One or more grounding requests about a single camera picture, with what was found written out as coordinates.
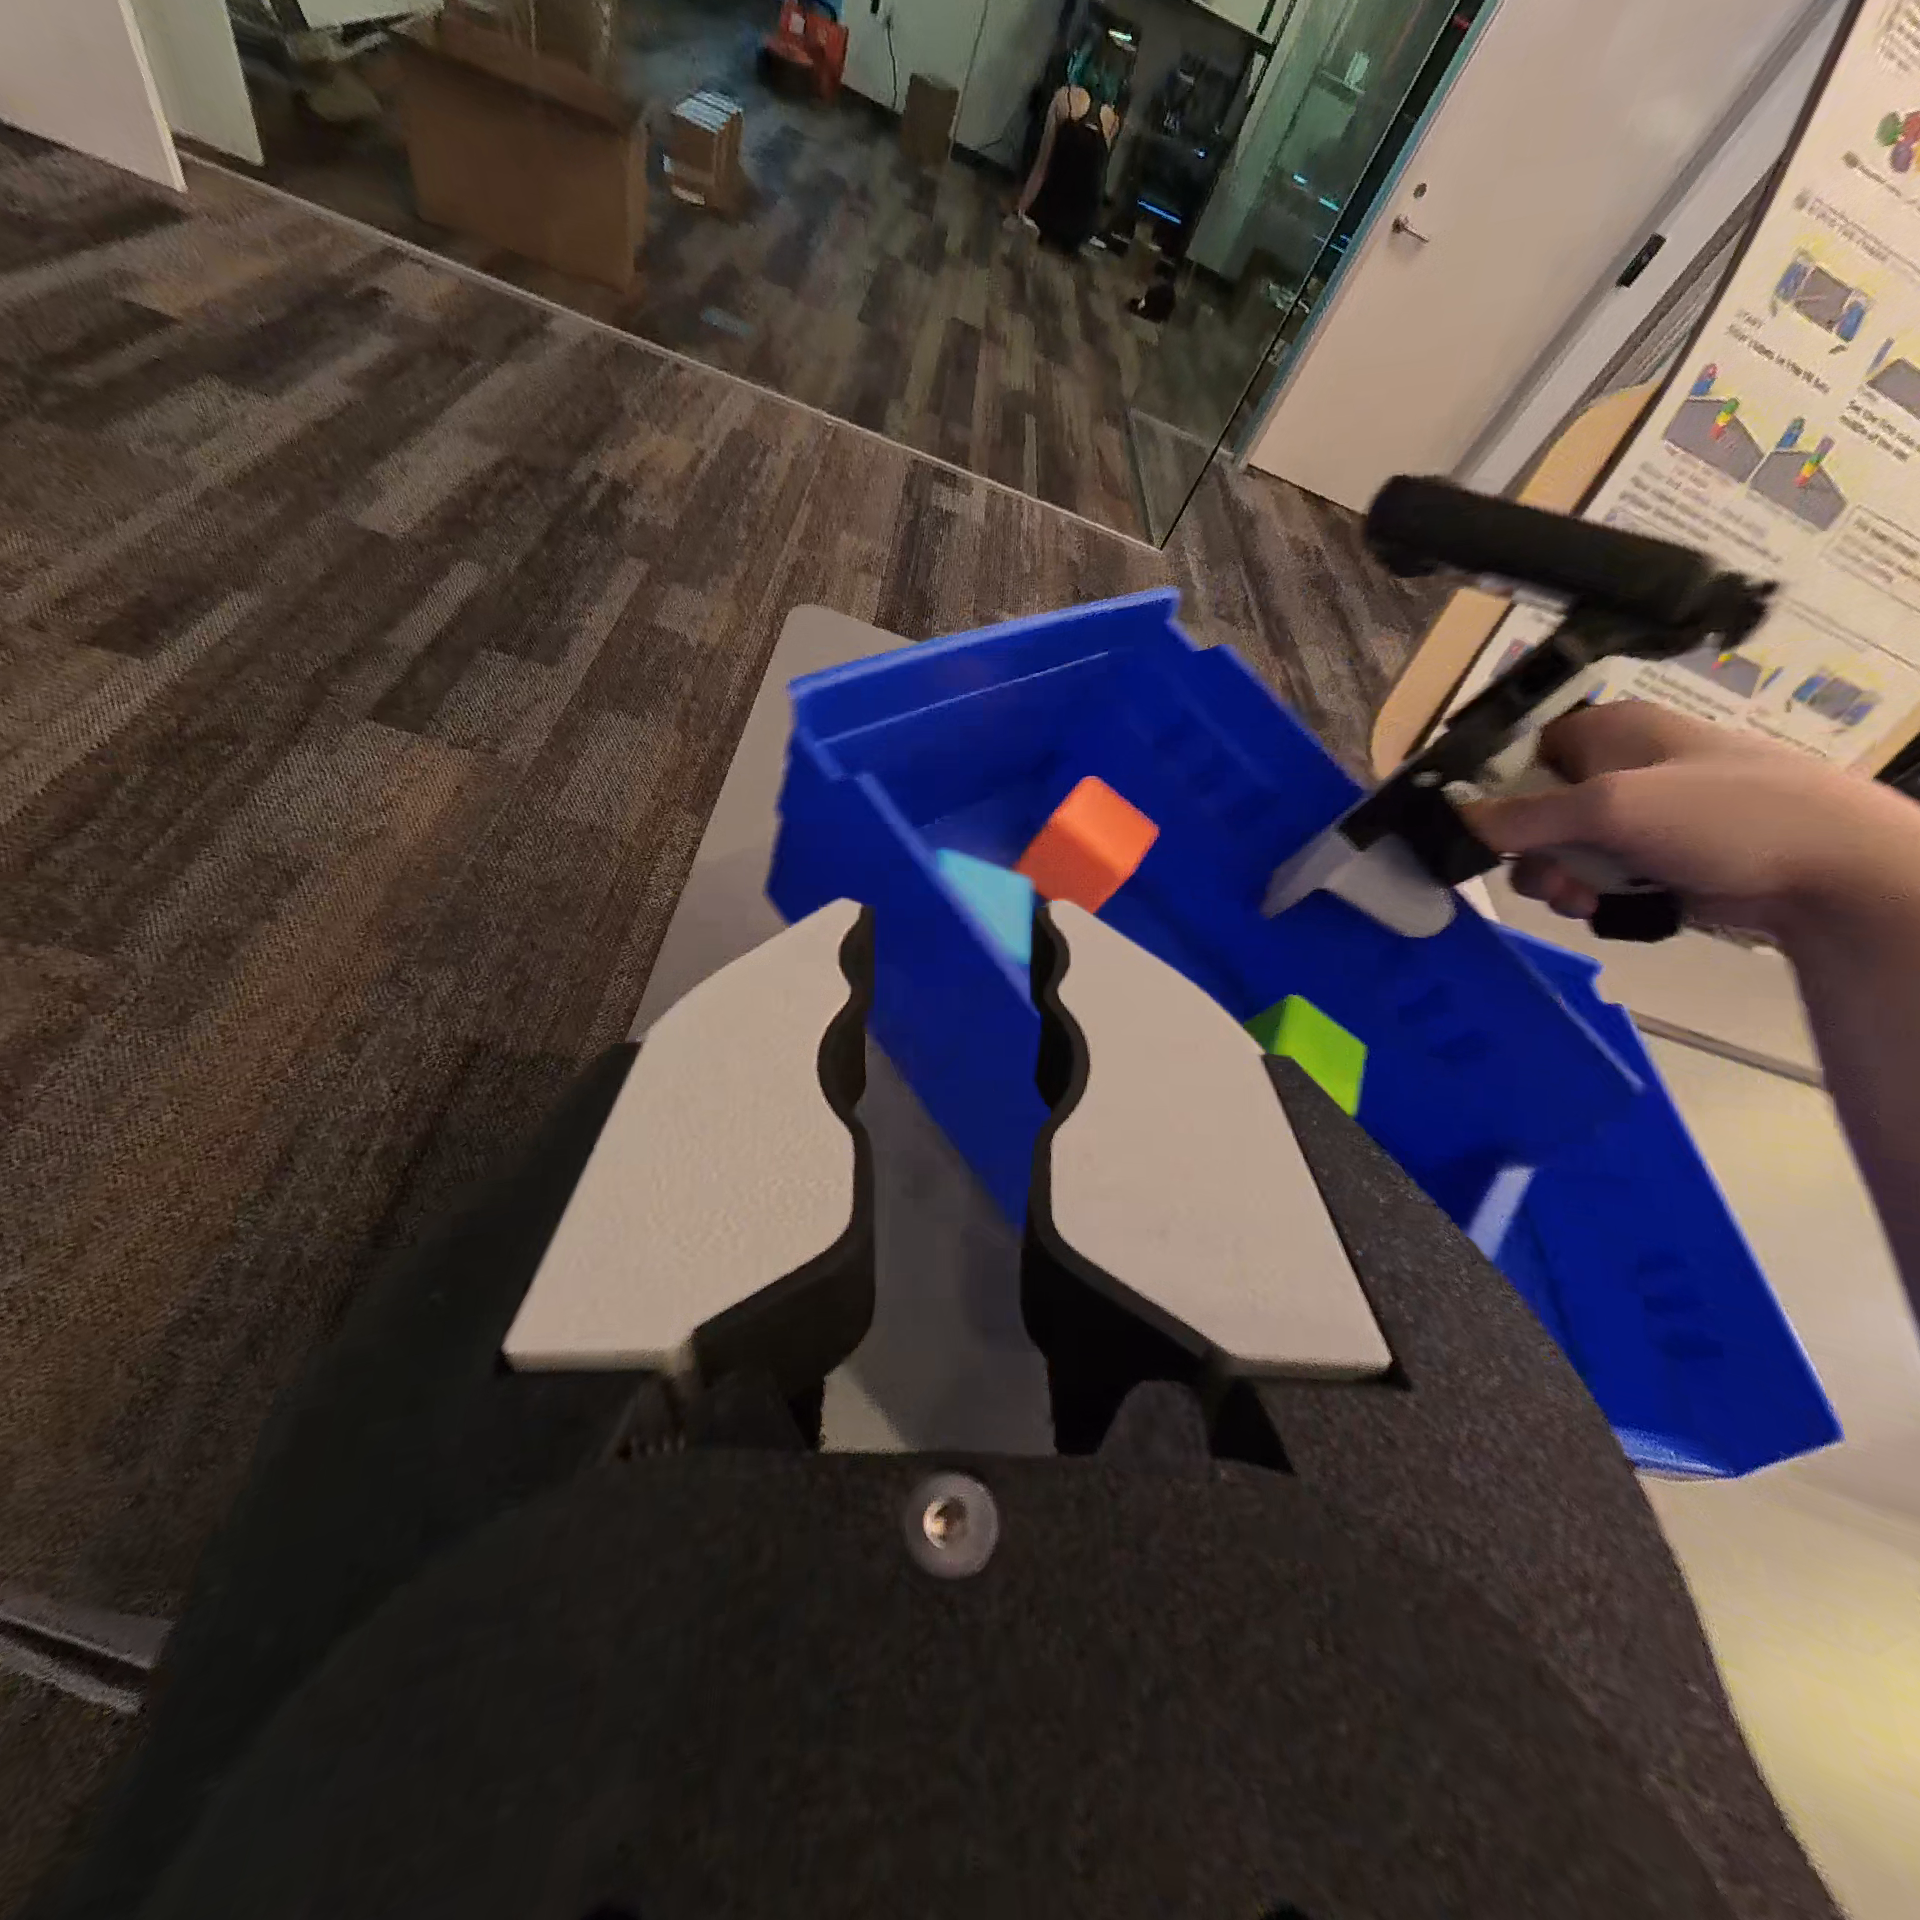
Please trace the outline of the green magnetic cube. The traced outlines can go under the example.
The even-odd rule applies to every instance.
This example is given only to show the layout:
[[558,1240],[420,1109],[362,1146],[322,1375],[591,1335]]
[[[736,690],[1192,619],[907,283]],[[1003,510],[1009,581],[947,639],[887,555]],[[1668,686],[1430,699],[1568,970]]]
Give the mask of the green magnetic cube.
[[1370,1046],[1307,995],[1279,997],[1245,1031],[1270,1057],[1296,1062],[1347,1115],[1359,1115]]

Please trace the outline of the small red floor appliance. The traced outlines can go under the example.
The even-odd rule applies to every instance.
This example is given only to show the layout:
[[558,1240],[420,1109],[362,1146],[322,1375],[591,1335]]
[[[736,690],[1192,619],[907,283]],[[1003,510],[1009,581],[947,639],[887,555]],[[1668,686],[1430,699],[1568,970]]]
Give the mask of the small red floor appliance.
[[760,41],[760,67],[832,103],[845,79],[849,29],[840,3],[782,1],[774,29]]

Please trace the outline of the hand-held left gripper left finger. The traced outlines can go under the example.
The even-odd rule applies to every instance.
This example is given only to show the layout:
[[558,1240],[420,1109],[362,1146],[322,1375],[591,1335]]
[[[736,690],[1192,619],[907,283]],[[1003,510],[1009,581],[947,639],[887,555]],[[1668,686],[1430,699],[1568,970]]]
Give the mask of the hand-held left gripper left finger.
[[874,913],[827,906],[674,1002],[633,1057],[505,1333],[518,1375],[767,1384],[800,1427],[876,1311],[858,1100]]

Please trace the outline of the white door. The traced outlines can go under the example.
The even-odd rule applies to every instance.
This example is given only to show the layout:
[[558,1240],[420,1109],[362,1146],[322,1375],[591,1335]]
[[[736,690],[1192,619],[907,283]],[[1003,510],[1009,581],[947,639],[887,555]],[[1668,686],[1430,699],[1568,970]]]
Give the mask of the white door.
[[1842,18],[1490,3],[1247,463],[1352,510],[1403,472],[1517,486],[1779,161]]

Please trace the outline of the person's right hand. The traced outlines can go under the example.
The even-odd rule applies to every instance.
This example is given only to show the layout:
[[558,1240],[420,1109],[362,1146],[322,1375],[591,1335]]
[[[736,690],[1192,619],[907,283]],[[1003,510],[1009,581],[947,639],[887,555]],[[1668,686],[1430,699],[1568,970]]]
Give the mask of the person's right hand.
[[1786,951],[1917,928],[1917,808],[1884,782],[1632,701],[1572,710],[1541,753],[1555,782],[1474,802],[1468,822],[1564,915],[1597,901],[1583,851]]

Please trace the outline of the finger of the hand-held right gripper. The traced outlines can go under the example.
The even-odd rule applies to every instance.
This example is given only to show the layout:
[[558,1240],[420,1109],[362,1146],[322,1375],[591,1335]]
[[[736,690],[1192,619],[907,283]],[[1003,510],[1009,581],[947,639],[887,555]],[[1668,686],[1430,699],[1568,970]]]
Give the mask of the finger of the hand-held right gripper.
[[1265,888],[1261,913],[1277,917],[1325,893],[1396,935],[1437,935],[1454,922],[1454,890],[1388,833],[1359,846],[1334,826],[1287,857]]

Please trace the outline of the stacked cardboard boxes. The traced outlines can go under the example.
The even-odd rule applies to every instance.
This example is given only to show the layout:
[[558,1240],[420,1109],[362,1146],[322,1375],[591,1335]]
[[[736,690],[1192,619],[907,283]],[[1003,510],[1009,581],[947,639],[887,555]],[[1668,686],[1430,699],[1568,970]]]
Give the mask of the stacked cardboard boxes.
[[613,85],[451,7],[395,40],[424,221],[627,294],[647,207],[645,125]]

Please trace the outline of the black equipment rack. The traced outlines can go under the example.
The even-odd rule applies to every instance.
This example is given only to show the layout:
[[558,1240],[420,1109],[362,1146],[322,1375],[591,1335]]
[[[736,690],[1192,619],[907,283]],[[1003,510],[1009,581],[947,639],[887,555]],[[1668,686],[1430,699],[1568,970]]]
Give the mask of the black equipment rack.
[[1254,250],[1288,114],[1352,3],[1121,3],[1141,29],[1110,210],[1227,285]]

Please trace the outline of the person's right forearm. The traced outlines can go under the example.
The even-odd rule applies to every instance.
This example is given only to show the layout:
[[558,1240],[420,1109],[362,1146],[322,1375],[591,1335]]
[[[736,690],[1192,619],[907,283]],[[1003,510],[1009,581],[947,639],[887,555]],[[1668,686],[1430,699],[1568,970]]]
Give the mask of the person's right forearm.
[[1919,812],[1790,759],[1757,924],[1788,955],[1835,1117],[1919,1307]]

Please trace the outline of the orange magnetic cube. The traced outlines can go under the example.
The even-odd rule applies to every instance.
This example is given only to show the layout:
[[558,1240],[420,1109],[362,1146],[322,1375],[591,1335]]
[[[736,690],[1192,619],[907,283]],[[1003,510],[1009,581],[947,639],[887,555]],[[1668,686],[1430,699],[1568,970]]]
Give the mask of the orange magnetic cube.
[[1161,826],[1143,808],[1085,775],[1038,828],[1014,871],[1047,902],[1101,913],[1159,841]]

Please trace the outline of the blue plastic bin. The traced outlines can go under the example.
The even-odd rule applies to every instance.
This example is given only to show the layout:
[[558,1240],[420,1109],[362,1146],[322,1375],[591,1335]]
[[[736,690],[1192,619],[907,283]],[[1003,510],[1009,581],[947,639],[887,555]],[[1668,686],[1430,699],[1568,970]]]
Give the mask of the blue plastic bin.
[[1628,1458],[1732,1478],[1835,1444],[1799,1335],[1595,959],[1474,906],[1406,939],[1265,881],[1359,782],[1228,646],[1138,592],[787,684],[767,897],[874,913],[871,1033],[1021,1226],[1043,1124],[1032,966],[943,884],[938,848],[1014,870],[1085,775],[1161,826],[1099,913],[1234,1020],[1307,995],[1370,1046],[1357,1122],[1501,1266]]

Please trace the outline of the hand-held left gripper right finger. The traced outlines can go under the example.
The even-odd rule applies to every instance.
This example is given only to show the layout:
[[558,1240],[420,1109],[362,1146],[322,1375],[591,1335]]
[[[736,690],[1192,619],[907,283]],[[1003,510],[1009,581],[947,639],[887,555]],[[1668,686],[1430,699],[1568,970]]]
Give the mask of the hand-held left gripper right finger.
[[1261,1046],[1085,908],[1038,915],[1045,1108],[1021,1316],[1058,1427],[1149,1384],[1259,1427],[1272,1382],[1379,1382],[1394,1355]]

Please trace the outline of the teal magnetic cube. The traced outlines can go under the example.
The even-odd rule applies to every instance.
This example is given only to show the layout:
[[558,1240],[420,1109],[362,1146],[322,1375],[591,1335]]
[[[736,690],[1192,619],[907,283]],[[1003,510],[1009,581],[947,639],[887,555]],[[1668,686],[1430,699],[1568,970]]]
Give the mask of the teal magnetic cube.
[[996,951],[1027,970],[1038,913],[1034,882],[1021,871],[956,848],[938,848],[936,870]]

